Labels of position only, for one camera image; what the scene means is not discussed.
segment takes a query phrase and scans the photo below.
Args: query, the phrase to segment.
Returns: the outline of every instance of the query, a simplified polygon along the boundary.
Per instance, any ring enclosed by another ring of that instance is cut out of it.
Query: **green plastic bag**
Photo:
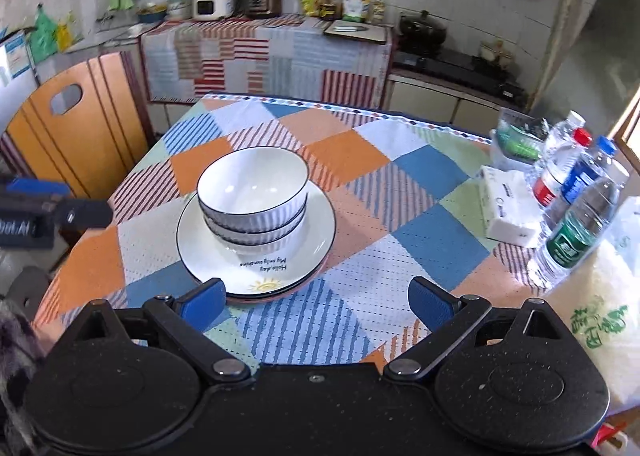
[[[35,25],[36,30],[30,35],[29,46],[33,61],[37,64],[58,52],[56,43],[56,29],[58,26],[44,13],[42,4],[38,5]]]

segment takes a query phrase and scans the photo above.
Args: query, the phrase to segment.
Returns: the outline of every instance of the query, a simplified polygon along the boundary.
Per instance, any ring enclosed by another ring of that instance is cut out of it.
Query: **stack of bowls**
[[[279,147],[251,147],[223,156],[198,180],[209,229],[236,245],[265,245],[288,235],[306,211],[306,162]]]

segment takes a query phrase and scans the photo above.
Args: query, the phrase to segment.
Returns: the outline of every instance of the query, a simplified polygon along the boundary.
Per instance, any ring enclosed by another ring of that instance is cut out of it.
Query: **patchwork cloth cover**
[[[488,142],[367,110],[205,96],[113,194],[113,224],[82,237],[35,323],[66,327],[93,298],[135,308],[195,288],[175,233],[198,176],[233,150],[280,146],[306,159],[331,200],[334,244],[310,284],[266,304],[227,306],[206,336],[254,369],[359,360],[381,368],[428,333],[407,302],[414,276],[494,306],[538,294],[526,275],[532,251],[484,236],[474,175],[489,162]]]
[[[322,34],[297,14],[166,22],[142,36],[150,100],[196,102],[209,92],[264,94],[378,108],[391,53]]]

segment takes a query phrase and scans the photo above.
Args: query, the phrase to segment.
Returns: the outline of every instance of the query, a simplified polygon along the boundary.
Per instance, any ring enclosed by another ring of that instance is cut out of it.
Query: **metal bolt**
[[[389,362],[389,370],[396,375],[415,375],[422,366],[413,359],[396,359]]]
[[[244,368],[244,362],[238,359],[221,359],[213,364],[213,370],[220,376],[239,376]]]

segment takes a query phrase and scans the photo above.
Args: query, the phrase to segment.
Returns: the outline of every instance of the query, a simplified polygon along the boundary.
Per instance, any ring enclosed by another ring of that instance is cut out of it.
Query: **white tissue package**
[[[540,234],[542,212],[522,171],[483,165],[479,180],[482,216],[489,239],[529,246]]]

